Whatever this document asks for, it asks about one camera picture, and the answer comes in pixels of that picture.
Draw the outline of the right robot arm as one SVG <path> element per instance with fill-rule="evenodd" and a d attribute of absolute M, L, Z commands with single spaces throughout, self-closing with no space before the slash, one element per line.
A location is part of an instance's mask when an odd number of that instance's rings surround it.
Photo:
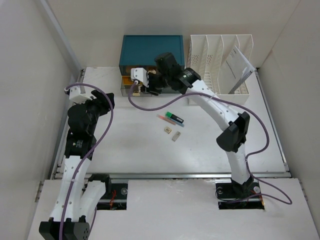
<path fill-rule="evenodd" d="M 238 113 L 223 103 L 209 89 L 201 76 L 192 68 L 183 69 L 170 52 L 155 59 L 157 73 L 148 74 L 148 91 L 158 95 L 164 88 L 171 88 L 190 97 L 218 124 L 222 133 L 217 137 L 218 146 L 226 152 L 231 169 L 232 193 L 234 199 L 246 198 L 254 181 L 246 165 L 246 134 L 250 115 Z"/>

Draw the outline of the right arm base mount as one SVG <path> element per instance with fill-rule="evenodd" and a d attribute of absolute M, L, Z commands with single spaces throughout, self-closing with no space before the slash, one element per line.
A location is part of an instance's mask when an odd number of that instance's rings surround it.
<path fill-rule="evenodd" d="M 260 196 L 260 184 L 252 177 L 244 184 L 238 184 L 232 179 L 229 182 L 217 180 L 215 187 L 219 210 L 265 209 L 263 198 Z"/>

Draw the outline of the teal drawer organizer box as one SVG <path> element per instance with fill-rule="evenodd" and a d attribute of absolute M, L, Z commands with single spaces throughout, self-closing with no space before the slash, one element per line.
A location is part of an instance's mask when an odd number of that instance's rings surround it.
<path fill-rule="evenodd" d="M 182 69 L 185 68 L 182 35 L 124 35 L 119 59 L 121 94 L 124 97 L 128 96 L 133 84 L 130 78 L 132 68 L 144 68 L 155 73 L 155 58 L 167 52 L 174 55 Z"/>

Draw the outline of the white spiral manual booklet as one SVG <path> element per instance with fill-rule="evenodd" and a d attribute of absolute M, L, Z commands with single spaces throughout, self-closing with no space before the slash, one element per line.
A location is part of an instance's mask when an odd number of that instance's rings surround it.
<path fill-rule="evenodd" d="M 255 71 L 253 65 L 237 46 L 234 46 L 219 70 L 220 94 L 234 94 Z"/>

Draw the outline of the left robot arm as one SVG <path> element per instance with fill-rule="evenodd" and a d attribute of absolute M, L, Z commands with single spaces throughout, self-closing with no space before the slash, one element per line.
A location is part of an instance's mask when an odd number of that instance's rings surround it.
<path fill-rule="evenodd" d="M 93 90 L 91 94 L 88 97 L 79 92 L 67 112 L 69 130 L 60 190 L 48 221 L 42 221 L 38 230 L 45 240 L 87 240 L 99 200 L 112 192 L 106 177 L 85 183 L 94 149 L 100 142 L 94 136 L 98 119 L 115 107 L 112 92 Z"/>

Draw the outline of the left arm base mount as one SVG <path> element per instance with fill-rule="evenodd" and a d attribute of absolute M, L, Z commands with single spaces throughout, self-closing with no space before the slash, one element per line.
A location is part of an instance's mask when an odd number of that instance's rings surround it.
<path fill-rule="evenodd" d="M 105 184 L 105 193 L 97 204 L 97 210 L 118 211 L 127 209 L 128 183 L 116 182 L 106 173 L 94 173 L 85 182 L 82 192 L 84 193 L 89 182 L 100 181 Z"/>

